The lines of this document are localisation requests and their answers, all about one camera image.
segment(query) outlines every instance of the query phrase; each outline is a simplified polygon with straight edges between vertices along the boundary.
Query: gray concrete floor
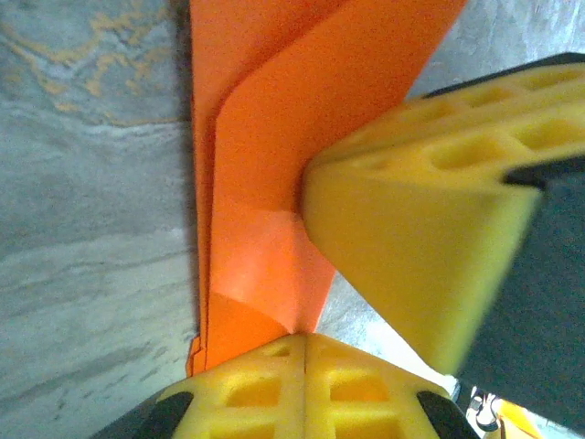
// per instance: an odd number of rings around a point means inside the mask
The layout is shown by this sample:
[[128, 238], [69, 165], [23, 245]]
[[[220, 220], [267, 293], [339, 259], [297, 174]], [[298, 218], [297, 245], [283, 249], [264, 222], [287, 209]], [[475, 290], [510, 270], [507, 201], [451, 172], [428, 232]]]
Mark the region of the gray concrete floor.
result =
[[[0, 0], [2, 438], [88, 437], [185, 377], [197, 332], [186, 11]], [[585, 52], [581, 2], [471, 0], [411, 95], [562, 51]], [[391, 360], [404, 351], [341, 278], [320, 330]]]

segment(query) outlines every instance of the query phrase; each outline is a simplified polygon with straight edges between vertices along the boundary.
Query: yellow object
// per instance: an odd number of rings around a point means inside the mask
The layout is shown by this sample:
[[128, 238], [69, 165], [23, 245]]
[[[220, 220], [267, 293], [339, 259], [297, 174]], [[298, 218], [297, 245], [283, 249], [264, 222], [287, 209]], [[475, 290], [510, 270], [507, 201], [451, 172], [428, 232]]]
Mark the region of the yellow object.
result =
[[585, 154], [585, 67], [545, 67], [406, 103], [304, 176], [311, 241], [427, 361], [455, 373], [536, 188], [506, 170]]
[[320, 335], [280, 338], [168, 388], [194, 398], [174, 439], [437, 438], [416, 394], [437, 385]]
[[501, 418], [508, 420], [506, 425], [512, 423], [515, 427], [528, 434], [530, 437], [534, 437], [535, 439], [544, 439], [543, 435], [530, 419], [528, 410], [524, 407], [520, 407], [513, 404], [512, 402], [502, 400], [500, 409], [498, 410], [498, 415]]

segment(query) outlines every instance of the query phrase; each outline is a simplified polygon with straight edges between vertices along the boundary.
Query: rectangular hole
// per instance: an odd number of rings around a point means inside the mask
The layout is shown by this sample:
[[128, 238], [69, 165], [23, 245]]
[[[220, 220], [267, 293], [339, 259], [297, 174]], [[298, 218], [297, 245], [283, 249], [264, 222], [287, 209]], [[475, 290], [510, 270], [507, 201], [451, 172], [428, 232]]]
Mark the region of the rectangular hole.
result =
[[404, 110], [397, 113], [396, 117], [399, 121], [404, 123], [423, 123], [435, 119], [441, 119], [442, 117], [454, 114], [457, 111], [458, 109], [449, 102], [436, 100], [434, 102], [425, 102], [424, 104]]
[[364, 371], [337, 372], [331, 382], [333, 402], [384, 402], [388, 389], [377, 375]]
[[565, 119], [530, 124], [517, 130], [516, 139], [533, 150], [545, 150], [585, 142], [585, 128]]
[[281, 395], [281, 380], [277, 377], [243, 376], [234, 385], [226, 401], [228, 407], [273, 407]]
[[438, 169], [461, 169], [514, 156], [515, 149], [499, 137], [484, 135], [436, 148], [431, 162]]
[[335, 439], [404, 439], [404, 433], [393, 417], [344, 417], [335, 420]]
[[263, 351], [267, 357], [289, 357], [291, 355], [291, 348], [288, 345], [268, 346]]
[[479, 88], [478, 90], [474, 91], [465, 91], [460, 95], [460, 99], [462, 99], [470, 107], [476, 108], [487, 105], [489, 103], [501, 102], [512, 96], [514, 96], [512, 91], [499, 87], [492, 87], [487, 89]]
[[562, 82], [567, 82], [569, 80], [575, 80], [582, 75], [583, 75], [582, 70], [554, 71], [543, 69], [541, 71], [535, 72], [534, 75], [530, 75], [526, 78], [523, 78], [520, 81], [520, 84], [531, 91], [536, 91], [540, 89], [545, 89], [546, 87], [552, 87], [553, 85], [557, 85]]
[[243, 425], [238, 430], [214, 429], [210, 439], [272, 439], [274, 437], [274, 425]]

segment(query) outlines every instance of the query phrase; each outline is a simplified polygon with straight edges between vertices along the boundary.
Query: black rubber edge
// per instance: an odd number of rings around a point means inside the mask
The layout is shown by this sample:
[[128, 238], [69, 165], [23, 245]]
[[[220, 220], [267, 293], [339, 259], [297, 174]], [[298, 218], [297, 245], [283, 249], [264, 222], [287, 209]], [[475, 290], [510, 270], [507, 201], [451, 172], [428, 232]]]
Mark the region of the black rubber edge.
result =
[[459, 378], [585, 432], [585, 156], [506, 173], [542, 191]]
[[502, 78], [504, 76], [511, 75], [512, 73], [518, 73], [519, 71], [535, 69], [537, 67], [577, 64], [581, 62], [585, 62], [585, 54], [583, 53], [573, 52], [561, 53], [559, 55], [554, 55], [552, 57], [540, 59], [538, 61], [528, 62], [527, 64], [513, 67], [512, 69], [502, 70], [498, 71], [497, 73], [482, 76], [481, 78], [477, 78], [475, 80], [468, 80], [460, 84], [450, 85], [449, 87], [432, 91], [429, 94], [424, 95], [423, 98], [434, 98], [435, 96], [441, 96], [442, 94], [450, 93], [451, 91], [461, 90], [466, 87], [481, 84], [482, 82], [487, 82], [489, 80], [494, 80], [496, 78]]
[[504, 183], [547, 190], [550, 181], [578, 173], [585, 173], [585, 155], [535, 166], [517, 167], [505, 174]]
[[440, 439], [478, 439], [479, 436], [453, 401], [432, 391], [418, 392], [417, 399]]
[[157, 402], [133, 439], [172, 439], [191, 401], [193, 393], [181, 391]]

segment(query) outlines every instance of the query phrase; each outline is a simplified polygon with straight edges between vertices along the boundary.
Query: orange plastic sheet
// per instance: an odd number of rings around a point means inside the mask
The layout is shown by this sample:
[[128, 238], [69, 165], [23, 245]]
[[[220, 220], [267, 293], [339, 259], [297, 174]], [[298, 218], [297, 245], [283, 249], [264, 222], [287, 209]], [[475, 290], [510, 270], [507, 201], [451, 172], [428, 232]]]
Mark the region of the orange plastic sheet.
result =
[[314, 331], [312, 156], [404, 99], [465, 0], [192, 0], [200, 336], [189, 375]]

